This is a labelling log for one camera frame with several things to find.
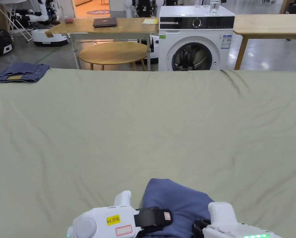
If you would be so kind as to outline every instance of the blue garment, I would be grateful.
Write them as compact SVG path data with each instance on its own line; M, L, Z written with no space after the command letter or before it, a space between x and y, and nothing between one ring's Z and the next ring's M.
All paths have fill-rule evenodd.
M205 193L184 187L169 179L151 179L143 196L143 208L169 209L173 223L145 236L191 238L195 220L210 219L208 205L213 200Z
M13 63L0 72L0 82L38 82L49 68L46 64Z

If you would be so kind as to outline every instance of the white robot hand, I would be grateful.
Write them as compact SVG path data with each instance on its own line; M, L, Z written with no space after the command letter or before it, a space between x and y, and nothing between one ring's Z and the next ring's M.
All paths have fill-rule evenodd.
M211 221L195 221L194 238L281 238L265 229L238 223L233 207L227 202L211 202L208 209Z
M135 210L130 206L130 191L116 196L113 207L94 208L84 212L67 230L67 238L134 238L161 230L173 221L167 209L156 207Z

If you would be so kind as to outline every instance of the wooden table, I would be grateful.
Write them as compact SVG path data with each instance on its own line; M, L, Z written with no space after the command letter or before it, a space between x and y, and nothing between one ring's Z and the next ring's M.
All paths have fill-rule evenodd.
M234 32L243 37L235 70L239 70L249 39L296 39L296 14L237 15Z
M79 58L91 64L91 70L95 64L101 65L104 70L105 65L116 65L132 63L133 70L136 71L136 62L141 61L143 70L145 69L144 58L146 58L146 45L136 42L109 42L93 45L81 51Z
M117 18L117 26L93 27L94 19L75 19L73 24L61 23L47 30L45 34L47 37L53 37L53 34L70 34L78 69L81 69L81 63L77 54L76 40L147 40L147 68L150 71L150 35L158 34L159 25L143 25L144 20L145 18Z

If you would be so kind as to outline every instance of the laptop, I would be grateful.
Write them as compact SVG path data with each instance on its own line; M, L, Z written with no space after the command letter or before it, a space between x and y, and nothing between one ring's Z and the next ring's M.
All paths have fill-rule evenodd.
M94 27L117 26L117 19L116 17L97 18L97 19L94 19L93 26Z

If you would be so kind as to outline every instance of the floor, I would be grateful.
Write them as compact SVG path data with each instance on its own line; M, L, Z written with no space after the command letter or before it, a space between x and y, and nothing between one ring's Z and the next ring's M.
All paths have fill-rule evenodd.
M259 0L227 0L222 5L236 14L276 14L280 10L281 2L268 2L259 5ZM238 55L242 37L233 35L227 69L233 69ZM22 37L16 37L16 48L0 58L0 71L13 62L44 63L53 68L76 68L70 45L62 48L36 47L33 42L26 43ZM94 43L82 43L78 50L89 47ZM82 62L82 69L90 69L90 65ZM151 69L158 70L158 64ZM296 40L249 40L241 69L246 70L274 70L296 72ZM132 70L131 64L120 66L106 66L105 70Z
M101 4L101 0L92 0L90 2L77 6L76 12L75 12L76 17L77 18L110 17L110 14L104 14L105 11L103 11L103 10L109 10L109 0L105 0L105 1L102 0L102 1L103 1L103 5Z

